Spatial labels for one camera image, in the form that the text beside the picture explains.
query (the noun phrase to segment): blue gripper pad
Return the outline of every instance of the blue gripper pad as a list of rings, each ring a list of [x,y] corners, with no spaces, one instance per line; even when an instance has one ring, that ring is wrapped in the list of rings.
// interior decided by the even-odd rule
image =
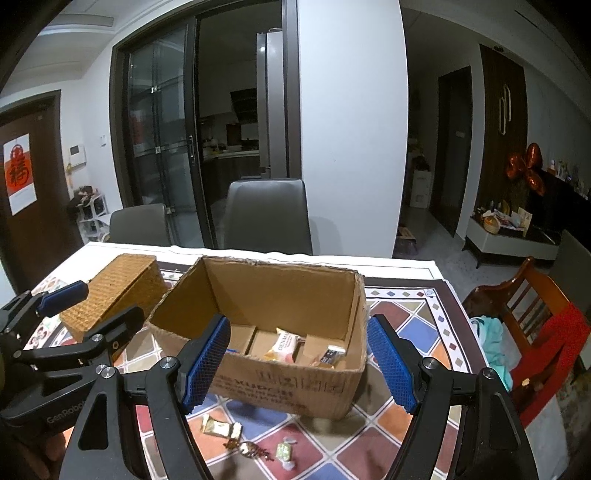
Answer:
[[[369,319],[368,342],[394,401],[414,414],[418,400],[413,392],[413,377],[377,317]]]
[[[205,400],[205,395],[230,343],[230,321],[223,316],[216,317],[217,324],[212,325],[214,322],[212,320],[199,339],[201,341],[205,340],[205,344],[186,376],[185,392],[181,402],[186,411],[191,411]],[[209,338],[204,338],[208,336],[212,326],[213,332],[209,334]]]
[[[88,285],[79,280],[42,296],[37,314],[40,317],[53,317],[86,300],[86,297],[88,297]]]

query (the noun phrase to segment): red and white poster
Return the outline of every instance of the red and white poster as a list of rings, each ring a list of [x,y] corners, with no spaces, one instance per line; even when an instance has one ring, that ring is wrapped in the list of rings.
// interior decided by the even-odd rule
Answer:
[[[29,134],[4,144],[4,179],[13,215],[37,200],[31,167]]]

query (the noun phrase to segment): heart-shaped balloon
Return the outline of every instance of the heart-shaped balloon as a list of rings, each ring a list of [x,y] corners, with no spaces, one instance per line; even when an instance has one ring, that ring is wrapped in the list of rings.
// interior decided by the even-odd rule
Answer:
[[[509,180],[515,180],[523,171],[525,171],[525,161],[518,153],[509,155],[507,166],[505,167],[505,175]]]
[[[530,188],[536,192],[541,197],[544,196],[546,193],[546,185],[544,185],[544,180],[533,170],[526,170],[525,171],[525,181],[530,186]]]
[[[542,166],[542,152],[537,143],[532,143],[527,147],[527,152],[525,153],[525,166],[527,168]]]

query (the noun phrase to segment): red cloth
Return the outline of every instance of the red cloth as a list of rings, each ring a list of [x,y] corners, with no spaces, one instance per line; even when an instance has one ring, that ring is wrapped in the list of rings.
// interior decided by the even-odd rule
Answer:
[[[557,315],[549,318],[542,326],[539,335],[532,344],[532,350],[526,353],[519,364],[511,371],[514,385],[521,385],[523,380],[539,374],[558,354],[554,373],[544,384],[535,399],[519,415],[524,428],[537,417],[538,413],[556,395],[566,380],[575,360],[591,332],[584,315],[572,303]]]

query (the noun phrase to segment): metal bolt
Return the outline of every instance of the metal bolt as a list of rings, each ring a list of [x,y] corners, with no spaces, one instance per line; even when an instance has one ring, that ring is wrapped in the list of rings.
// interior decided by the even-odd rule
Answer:
[[[439,360],[432,356],[426,356],[423,358],[423,366],[429,370],[439,367]]]
[[[103,378],[111,378],[113,375],[115,375],[116,370],[117,369],[115,367],[104,368],[100,373],[100,376]]]
[[[161,361],[160,361],[160,366],[162,368],[172,368],[177,364],[177,359],[173,356],[165,356]]]
[[[495,378],[496,372],[492,368],[487,367],[482,369],[482,375],[492,380],[493,378]]]

